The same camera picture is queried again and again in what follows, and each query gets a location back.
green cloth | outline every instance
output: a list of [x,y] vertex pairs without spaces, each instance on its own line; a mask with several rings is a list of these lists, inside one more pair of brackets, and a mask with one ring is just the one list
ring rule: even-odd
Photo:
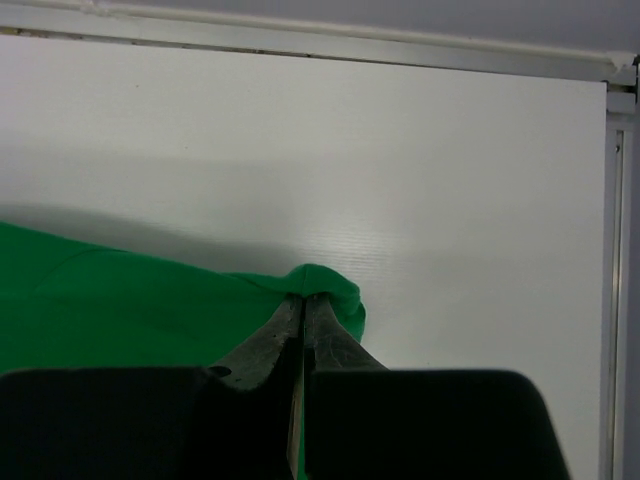
[[209,365],[287,293],[321,292],[359,340],[359,289],[326,267],[302,265],[284,277],[216,273],[0,223],[0,373]]

white wall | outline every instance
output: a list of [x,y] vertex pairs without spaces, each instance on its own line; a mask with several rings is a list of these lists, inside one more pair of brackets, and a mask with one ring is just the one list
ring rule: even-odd
[[0,219],[353,279],[392,367],[541,389],[595,480],[603,84],[0,37]]

